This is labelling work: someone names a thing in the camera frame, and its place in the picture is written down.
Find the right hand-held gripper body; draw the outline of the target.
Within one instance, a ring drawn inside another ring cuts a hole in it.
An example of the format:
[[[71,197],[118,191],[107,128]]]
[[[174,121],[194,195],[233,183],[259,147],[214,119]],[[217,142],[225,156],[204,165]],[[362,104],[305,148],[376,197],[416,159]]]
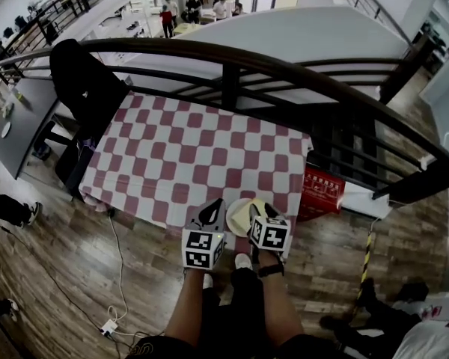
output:
[[[287,257],[291,243],[290,220],[282,213],[280,218],[267,218],[266,215],[256,217],[248,231],[248,239],[261,250]]]

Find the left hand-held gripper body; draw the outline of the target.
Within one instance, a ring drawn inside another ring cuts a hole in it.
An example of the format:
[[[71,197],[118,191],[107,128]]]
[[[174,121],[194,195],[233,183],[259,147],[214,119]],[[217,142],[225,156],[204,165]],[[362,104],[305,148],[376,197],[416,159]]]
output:
[[[198,211],[202,206],[192,212],[182,232],[181,251],[185,269],[212,270],[225,249],[225,219],[223,225],[215,225],[214,222],[201,226]]]

